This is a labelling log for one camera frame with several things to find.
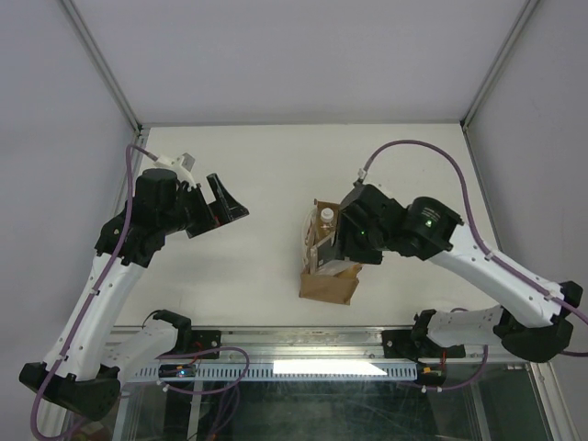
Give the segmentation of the beige squeeze tube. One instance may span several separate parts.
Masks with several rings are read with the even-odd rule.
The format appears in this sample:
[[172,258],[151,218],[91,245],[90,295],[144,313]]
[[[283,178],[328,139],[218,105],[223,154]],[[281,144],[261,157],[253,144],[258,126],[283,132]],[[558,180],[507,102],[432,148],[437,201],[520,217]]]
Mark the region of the beige squeeze tube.
[[361,264],[353,264],[346,268],[345,270],[338,273],[336,276],[339,278],[350,278],[355,279],[357,275],[362,270],[363,266]]

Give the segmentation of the clear square bottle front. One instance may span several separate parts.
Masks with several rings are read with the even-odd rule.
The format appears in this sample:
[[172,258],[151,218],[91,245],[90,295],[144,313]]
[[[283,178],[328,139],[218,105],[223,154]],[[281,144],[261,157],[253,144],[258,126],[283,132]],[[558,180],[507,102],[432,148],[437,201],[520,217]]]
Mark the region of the clear square bottle front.
[[334,234],[317,242],[309,254],[309,271],[312,275],[335,276],[345,270],[345,261],[337,258]]

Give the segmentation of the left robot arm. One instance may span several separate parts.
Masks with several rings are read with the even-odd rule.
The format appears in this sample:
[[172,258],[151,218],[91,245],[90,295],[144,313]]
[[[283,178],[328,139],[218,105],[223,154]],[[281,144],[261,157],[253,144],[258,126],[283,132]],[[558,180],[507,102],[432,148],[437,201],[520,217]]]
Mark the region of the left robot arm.
[[151,168],[131,186],[131,200],[108,221],[96,242],[96,255],[83,297],[51,351],[27,363],[22,384],[42,399],[90,421],[104,418],[122,386],[159,355],[184,356],[193,343],[189,318],[159,310],[154,322],[116,349],[106,342],[126,298],[165,245],[167,236],[194,238],[248,215],[215,174],[207,177],[214,199],[176,172]]

